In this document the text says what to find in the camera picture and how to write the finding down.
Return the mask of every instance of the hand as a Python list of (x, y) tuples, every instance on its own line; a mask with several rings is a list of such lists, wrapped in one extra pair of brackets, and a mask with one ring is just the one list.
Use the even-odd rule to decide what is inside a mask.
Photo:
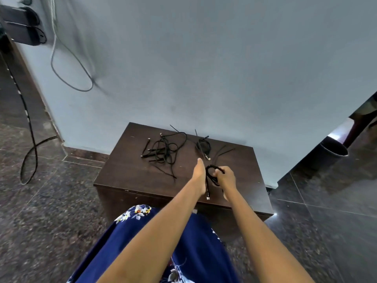
[(203, 160), (198, 158), (191, 180), (198, 186), (200, 194), (205, 193), (205, 166)]
[(224, 191), (225, 200), (228, 200), (226, 194), (231, 192), (232, 190), (237, 190), (236, 177), (234, 176), (233, 171), (229, 167), (222, 166), (219, 168), (223, 169), (225, 174), (223, 174), (222, 171), (216, 169), (213, 175), (217, 177), (217, 181)]

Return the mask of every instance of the blue floral skirt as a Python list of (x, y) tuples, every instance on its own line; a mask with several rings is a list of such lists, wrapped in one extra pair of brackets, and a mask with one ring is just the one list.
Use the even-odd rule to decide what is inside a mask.
[[(159, 209), (143, 204), (133, 206), (120, 215), (67, 283), (96, 283), (131, 239), (158, 211)], [(148, 261), (141, 264), (148, 268)], [(191, 214), (160, 282), (238, 283), (228, 253), (200, 214)]]

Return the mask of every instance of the person's left hand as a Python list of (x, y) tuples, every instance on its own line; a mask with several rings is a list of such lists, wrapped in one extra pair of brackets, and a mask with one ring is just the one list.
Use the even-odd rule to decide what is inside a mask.
[(191, 179), (198, 185), (200, 194), (203, 195), (205, 193), (205, 166), (201, 158), (198, 158)]

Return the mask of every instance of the table top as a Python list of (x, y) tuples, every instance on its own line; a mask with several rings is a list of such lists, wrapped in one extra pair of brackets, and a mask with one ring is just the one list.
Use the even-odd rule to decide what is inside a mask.
[[(177, 179), (173, 179), (156, 167), (151, 166), (148, 163), (151, 158), (141, 157), (148, 138), (151, 139), (148, 146), (150, 148), (155, 141), (160, 139), (160, 133), (168, 135), (175, 133), (175, 131), (129, 123), (111, 152), (105, 166), (94, 181), (94, 186), (173, 198), (191, 178), (197, 158), (201, 157), (201, 153), (195, 147), (195, 142), (200, 137), (188, 135), (190, 141), (186, 141), (177, 153), (177, 160), (173, 165), (173, 171)], [(169, 137), (169, 142), (177, 144), (182, 143), (184, 140), (185, 136), (183, 134)], [(233, 170), (238, 190), (255, 212), (273, 214), (271, 202), (253, 148), (210, 138), (207, 140), (212, 147), (210, 157), (214, 156), (224, 144), (227, 144), (227, 147), (222, 151), (234, 148), (233, 151), (218, 157), (216, 166), (229, 166)], [(213, 164), (212, 161), (205, 159), (204, 165), (210, 164)], [(170, 173), (169, 165), (157, 165), (162, 170)], [(211, 181), (209, 183), (210, 200), (207, 200), (203, 195), (198, 202), (230, 209), (230, 204), (224, 199), (221, 188), (214, 186)]]

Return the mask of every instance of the person's right hand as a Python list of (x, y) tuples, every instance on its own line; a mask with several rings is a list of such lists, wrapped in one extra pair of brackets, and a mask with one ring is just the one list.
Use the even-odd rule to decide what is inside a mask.
[(232, 190), (237, 190), (236, 187), (236, 177), (234, 176), (233, 171), (228, 166), (219, 167), (224, 170), (225, 174), (222, 171), (216, 169), (214, 171), (214, 176), (217, 177), (217, 182), (224, 191), (224, 198), (228, 200), (226, 195)]

